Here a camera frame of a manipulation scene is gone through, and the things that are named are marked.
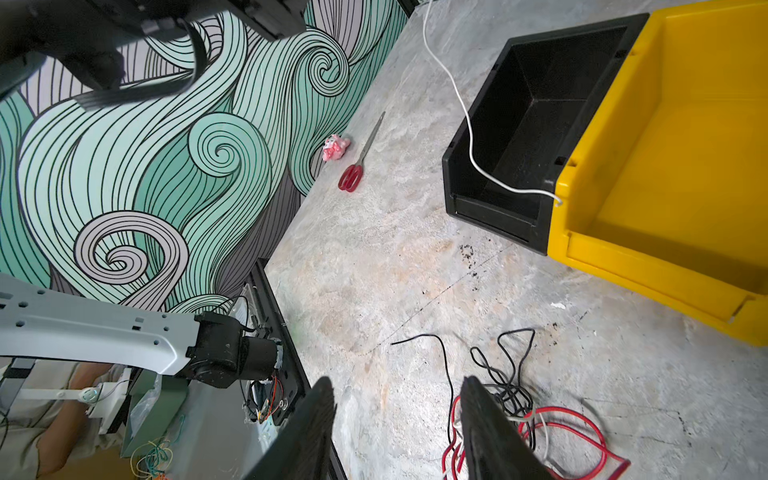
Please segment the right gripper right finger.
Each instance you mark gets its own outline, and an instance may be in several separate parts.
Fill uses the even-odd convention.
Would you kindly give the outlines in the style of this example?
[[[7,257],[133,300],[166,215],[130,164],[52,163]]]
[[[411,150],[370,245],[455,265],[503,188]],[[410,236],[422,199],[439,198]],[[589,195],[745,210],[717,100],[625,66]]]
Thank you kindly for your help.
[[[477,377],[464,378],[460,396],[469,479],[552,478]]]

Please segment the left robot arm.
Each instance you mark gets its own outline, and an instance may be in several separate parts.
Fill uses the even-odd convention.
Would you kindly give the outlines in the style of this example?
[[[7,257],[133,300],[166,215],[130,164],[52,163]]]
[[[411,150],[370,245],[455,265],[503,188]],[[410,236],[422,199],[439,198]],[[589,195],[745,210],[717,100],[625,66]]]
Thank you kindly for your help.
[[[251,28],[268,41],[302,33],[302,1],[5,1],[1,5],[1,107],[21,113],[21,84],[47,57],[60,60],[87,90],[65,107],[70,115],[131,112],[141,102],[160,109],[188,107],[205,119],[196,125],[172,118],[169,132],[223,132],[231,120],[218,110],[220,95],[204,81],[214,75],[205,43],[195,28],[202,17],[230,12],[237,29]],[[120,48],[146,39],[186,36],[191,68],[163,83],[120,84]],[[133,231],[164,251],[155,278],[125,304],[111,304],[41,289],[15,276],[1,279],[1,352],[5,356],[115,363],[185,375],[225,388],[233,381],[266,376],[276,359],[267,341],[244,338],[232,318],[208,312],[165,313],[168,292],[189,259],[180,232],[160,218],[133,210],[103,213],[84,224],[73,240],[70,262],[96,282],[134,283],[145,274],[145,253],[131,245],[100,252],[106,237]]]

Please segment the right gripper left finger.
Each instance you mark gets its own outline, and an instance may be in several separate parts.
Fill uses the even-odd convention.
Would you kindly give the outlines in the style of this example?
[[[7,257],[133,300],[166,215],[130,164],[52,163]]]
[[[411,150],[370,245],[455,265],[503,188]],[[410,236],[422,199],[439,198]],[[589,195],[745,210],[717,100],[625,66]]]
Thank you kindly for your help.
[[[323,376],[243,479],[336,479],[332,464],[335,414],[332,382]]]

